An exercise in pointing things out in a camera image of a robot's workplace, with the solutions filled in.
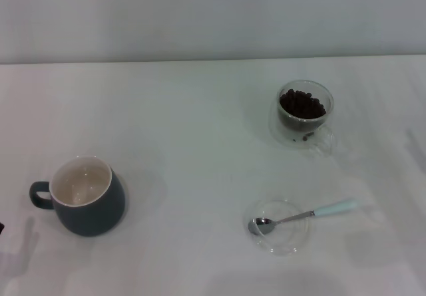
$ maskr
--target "small glass plate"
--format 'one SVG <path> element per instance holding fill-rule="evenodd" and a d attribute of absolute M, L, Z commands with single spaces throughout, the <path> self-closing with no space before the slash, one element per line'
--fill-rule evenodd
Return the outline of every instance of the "small glass plate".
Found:
<path fill-rule="evenodd" d="M 309 218 L 278 224 L 273 231 L 263 235 L 256 225 L 256 218 L 268 218 L 273 221 L 282 220 L 302 213 L 303 211 L 287 201 L 274 200 L 259 202 L 249 212 L 246 220 L 246 231 L 256 244 L 273 253 L 274 255 L 287 255 L 297 252 L 306 242 L 309 234 Z M 256 234 L 248 230 L 248 224 L 252 222 Z"/>

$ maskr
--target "mug handle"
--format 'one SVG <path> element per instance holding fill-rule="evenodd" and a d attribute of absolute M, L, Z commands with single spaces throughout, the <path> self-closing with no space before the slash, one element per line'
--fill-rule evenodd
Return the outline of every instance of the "mug handle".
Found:
<path fill-rule="evenodd" d="M 331 128 L 324 124 L 320 126 L 312 136 L 312 141 L 308 144 L 309 151 L 318 156 L 331 156 L 337 146 L 337 140 Z"/>
<path fill-rule="evenodd" d="M 29 188 L 29 198 L 31 198 L 32 203 L 38 207 L 45 210 L 53 210 L 52 199 L 41 198 L 38 195 L 38 192 L 48 192 L 49 193 L 49 182 L 35 182 Z"/>

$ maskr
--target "mint green spoon handle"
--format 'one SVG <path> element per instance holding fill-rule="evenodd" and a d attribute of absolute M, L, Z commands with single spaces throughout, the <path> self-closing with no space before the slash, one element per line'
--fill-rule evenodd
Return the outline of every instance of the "mint green spoon handle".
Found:
<path fill-rule="evenodd" d="M 358 206 L 358 203 L 353 198 L 344 200 L 332 205 L 323 206 L 314 210 L 315 216 L 333 215 L 353 210 Z"/>

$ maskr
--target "dark gray mug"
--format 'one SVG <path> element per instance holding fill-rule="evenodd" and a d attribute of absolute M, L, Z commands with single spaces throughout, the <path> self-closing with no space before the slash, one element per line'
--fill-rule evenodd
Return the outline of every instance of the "dark gray mug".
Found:
<path fill-rule="evenodd" d="M 39 192 L 50 192 L 51 199 Z M 38 208 L 55 210 L 62 224 L 81 236 L 95 236 L 114 227 L 125 207 L 120 181 L 112 168 L 94 156 L 62 165 L 51 182 L 35 182 L 29 197 Z"/>

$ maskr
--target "metal spoon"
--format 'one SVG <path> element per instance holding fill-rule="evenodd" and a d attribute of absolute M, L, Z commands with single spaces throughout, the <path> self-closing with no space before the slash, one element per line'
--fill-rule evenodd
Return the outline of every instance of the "metal spoon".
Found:
<path fill-rule="evenodd" d="M 348 212 L 354 208 L 357 207 L 357 202 L 350 198 L 348 200 L 344 200 L 332 205 L 323 206 L 322 208 L 317 208 L 313 211 L 304 212 L 298 215 L 290 216 L 288 218 L 284 218 L 279 221 L 272 221 L 269 218 L 256 218 L 250 221 L 248 224 L 248 230 L 250 233 L 254 235 L 258 235 L 259 231 L 266 235 L 274 230 L 274 228 L 281 223 L 300 220 L 302 218 L 309 218 L 311 216 L 326 216 L 326 215 L 333 215 L 343 212 Z"/>

